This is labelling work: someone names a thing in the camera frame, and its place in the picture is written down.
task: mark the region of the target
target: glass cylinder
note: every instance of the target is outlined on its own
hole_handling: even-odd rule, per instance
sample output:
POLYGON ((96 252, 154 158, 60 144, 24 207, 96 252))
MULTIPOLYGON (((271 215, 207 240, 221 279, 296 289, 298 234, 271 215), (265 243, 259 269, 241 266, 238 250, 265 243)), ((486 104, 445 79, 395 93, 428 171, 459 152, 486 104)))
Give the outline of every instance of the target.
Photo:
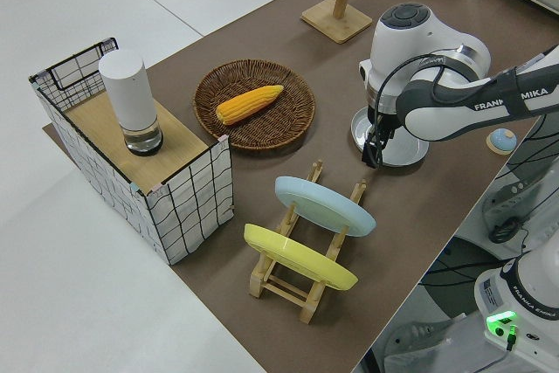
POLYGON ((140 55, 126 49, 109 52, 100 59, 99 73, 128 150, 135 155, 157 153, 163 133, 140 55))

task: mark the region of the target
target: plate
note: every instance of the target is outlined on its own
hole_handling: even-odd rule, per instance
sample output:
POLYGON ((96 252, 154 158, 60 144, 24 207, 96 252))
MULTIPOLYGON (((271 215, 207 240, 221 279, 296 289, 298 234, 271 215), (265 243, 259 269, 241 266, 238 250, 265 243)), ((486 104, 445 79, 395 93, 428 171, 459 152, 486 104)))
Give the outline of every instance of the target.
MULTIPOLYGON (((365 107, 357 111, 351 121, 351 135, 355 145, 362 152, 367 135, 373 127, 367 118, 367 110, 365 107)), ((383 164, 393 167, 412 165, 423 159, 428 149, 429 142, 414 137, 405 128, 400 127, 383 150, 383 164)))
POLYGON ((375 219, 363 207, 318 183, 279 176, 275 191, 286 207, 295 203, 295 213, 330 231, 347 226, 348 236, 366 236, 375 229, 375 219))
POLYGON ((295 142, 314 118, 314 95, 307 82, 291 69, 265 60, 237 60, 212 70, 198 85, 192 102, 208 133, 217 139, 228 135, 232 147, 251 151, 295 142), (216 108, 220 103, 267 85, 284 86, 272 104, 230 126, 219 121, 216 108))
POLYGON ((336 290, 349 290, 357 282, 357 277, 350 270, 275 231, 245 224, 245 241, 281 265, 336 290))

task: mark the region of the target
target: blue plate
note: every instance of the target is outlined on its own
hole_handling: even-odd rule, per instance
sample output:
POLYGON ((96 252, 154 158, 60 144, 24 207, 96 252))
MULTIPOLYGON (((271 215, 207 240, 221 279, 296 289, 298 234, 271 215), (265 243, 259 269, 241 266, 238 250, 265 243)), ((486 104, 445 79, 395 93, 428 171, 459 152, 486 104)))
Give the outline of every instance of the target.
POLYGON ((286 207, 295 204, 301 217, 336 233, 347 226, 348 236, 366 236, 376 226, 375 219, 359 204, 305 179, 278 177, 276 196, 286 207))

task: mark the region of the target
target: round woven tray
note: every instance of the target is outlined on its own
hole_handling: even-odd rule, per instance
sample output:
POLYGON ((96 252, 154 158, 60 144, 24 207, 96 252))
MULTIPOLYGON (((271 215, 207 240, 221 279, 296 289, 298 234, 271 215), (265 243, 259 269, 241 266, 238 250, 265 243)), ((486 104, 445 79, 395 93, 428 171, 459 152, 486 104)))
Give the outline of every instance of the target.
POLYGON ((198 121, 210 134, 216 138, 229 135, 232 147, 252 151, 294 142, 314 117, 314 96, 305 80, 287 67, 256 59, 233 61, 212 70, 200 82, 193 106, 198 121), (220 103, 266 85, 284 86, 271 105, 230 126, 217 119, 220 103))

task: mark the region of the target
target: storage box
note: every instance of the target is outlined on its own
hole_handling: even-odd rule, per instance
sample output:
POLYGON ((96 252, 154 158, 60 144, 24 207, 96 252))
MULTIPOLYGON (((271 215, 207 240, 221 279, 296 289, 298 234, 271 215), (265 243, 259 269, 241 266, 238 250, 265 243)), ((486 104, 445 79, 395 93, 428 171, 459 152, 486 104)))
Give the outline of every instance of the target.
POLYGON ((163 146, 126 149, 98 64, 114 38, 30 77, 53 126, 89 183, 168 263, 194 252, 233 216, 227 137, 206 146, 156 103, 163 146))

